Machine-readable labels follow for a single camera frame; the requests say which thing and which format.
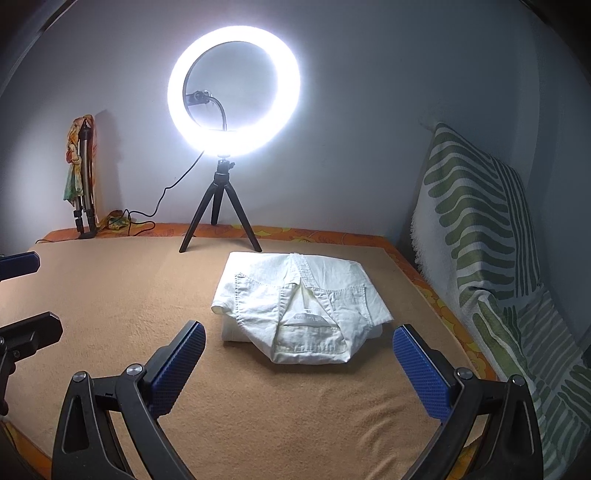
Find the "beige blanket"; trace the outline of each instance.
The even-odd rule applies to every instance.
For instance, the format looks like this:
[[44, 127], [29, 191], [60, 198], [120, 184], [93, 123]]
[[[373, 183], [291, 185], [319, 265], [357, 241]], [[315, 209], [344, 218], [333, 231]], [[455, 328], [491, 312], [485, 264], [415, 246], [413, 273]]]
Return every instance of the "beige blanket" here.
[[[347, 364], [276, 365], [252, 344], [220, 340], [210, 310], [231, 251], [243, 239], [119, 238], [41, 244], [34, 275], [0, 284], [0, 325], [51, 310], [61, 341], [17, 365], [8, 419], [51, 454], [72, 374], [118, 375], [144, 363], [189, 319], [207, 330], [205, 352], [160, 424], [197, 478], [397, 479], [438, 422], [427, 417], [391, 349], [392, 328]], [[456, 367], [461, 347], [379, 248], [261, 241], [266, 252], [360, 262], [394, 317], [411, 323]], [[135, 475], [148, 478], [119, 414], [117, 431]]]

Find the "clothing tag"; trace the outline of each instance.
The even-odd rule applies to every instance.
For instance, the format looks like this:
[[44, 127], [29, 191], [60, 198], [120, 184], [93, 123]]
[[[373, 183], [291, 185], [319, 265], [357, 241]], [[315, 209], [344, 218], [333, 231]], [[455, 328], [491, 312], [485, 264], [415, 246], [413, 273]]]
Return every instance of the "clothing tag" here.
[[308, 313], [308, 309], [305, 310], [306, 313], [296, 313], [293, 317], [283, 322], [283, 325], [299, 325], [306, 327], [332, 327], [332, 325], [328, 323], [326, 319], [322, 318], [320, 315], [314, 315], [313, 313]]

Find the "white shirt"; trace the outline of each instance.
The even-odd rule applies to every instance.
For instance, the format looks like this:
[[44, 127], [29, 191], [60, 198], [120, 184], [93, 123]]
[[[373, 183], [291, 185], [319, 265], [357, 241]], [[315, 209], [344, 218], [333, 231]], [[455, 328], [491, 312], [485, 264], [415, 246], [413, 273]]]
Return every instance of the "white shirt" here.
[[392, 320], [359, 263], [295, 253], [230, 253], [212, 310], [281, 364], [347, 362]]

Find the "glowing ring light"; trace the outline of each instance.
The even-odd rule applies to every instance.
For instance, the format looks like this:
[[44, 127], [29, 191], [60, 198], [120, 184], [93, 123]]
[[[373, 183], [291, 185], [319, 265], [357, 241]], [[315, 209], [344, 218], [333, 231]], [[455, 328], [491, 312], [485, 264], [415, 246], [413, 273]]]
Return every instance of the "glowing ring light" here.
[[[267, 52], [277, 72], [277, 95], [271, 109], [254, 125], [237, 131], [209, 130], [195, 123], [185, 108], [185, 78], [205, 52], [231, 41], [251, 43]], [[300, 71], [293, 53], [275, 35], [254, 27], [225, 27], [198, 38], [177, 60], [168, 81], [168, 109], [178, 131], [194, 148], [214, 155], [246, 154], [267, 143], [287, 123], [299, 95]]]

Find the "screw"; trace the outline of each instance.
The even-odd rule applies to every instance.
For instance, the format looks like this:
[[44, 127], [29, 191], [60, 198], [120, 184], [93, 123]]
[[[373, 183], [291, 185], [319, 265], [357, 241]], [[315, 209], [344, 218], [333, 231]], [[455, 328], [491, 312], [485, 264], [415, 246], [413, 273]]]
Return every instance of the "screw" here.
[[72, 380], [76, 383], [83, 381], [86, 378], [86, 372], [76, 372], [72, 375]]
[[143, 369], [144, 367], [142, 367], [140, 364], [131, 364], [129, 367], [127, 367], [125, 372], [131, 377], [135, 377], [136, 375], [140, 374]]
[[523, 378], [521, 375], [513, 375], [511, 381], [518, 387], [523, 387], [525, 385], [525, 378]]
[[457, 376], [460, 377], [462, 380], [470, 380], [474, 376], [472, 370], [466, 367], [460, 367], [456, 370], [456, 372]]

